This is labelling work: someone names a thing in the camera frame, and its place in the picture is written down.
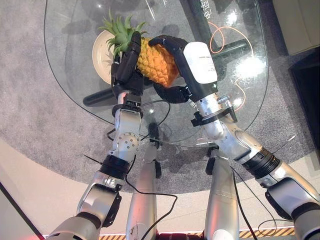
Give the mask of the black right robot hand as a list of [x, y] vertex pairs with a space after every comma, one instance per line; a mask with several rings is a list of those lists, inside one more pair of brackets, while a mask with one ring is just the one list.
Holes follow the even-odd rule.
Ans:
[[173, 56], [193, 102], [218, 92], [218, 75], [207, 44], [169, 35], [156, 36], [148, 44], [162, 46]]

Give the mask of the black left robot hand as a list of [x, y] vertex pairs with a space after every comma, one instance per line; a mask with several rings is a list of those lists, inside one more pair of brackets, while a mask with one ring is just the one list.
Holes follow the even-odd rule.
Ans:
[[119, 62], [114, 61], [111, 65], [111, 88], [116, 99], [125, 91], [136, 96], [143, 95], [144, 77], [140, 70], [136, 69], [140, 52], [141, 34], [135, 31]]

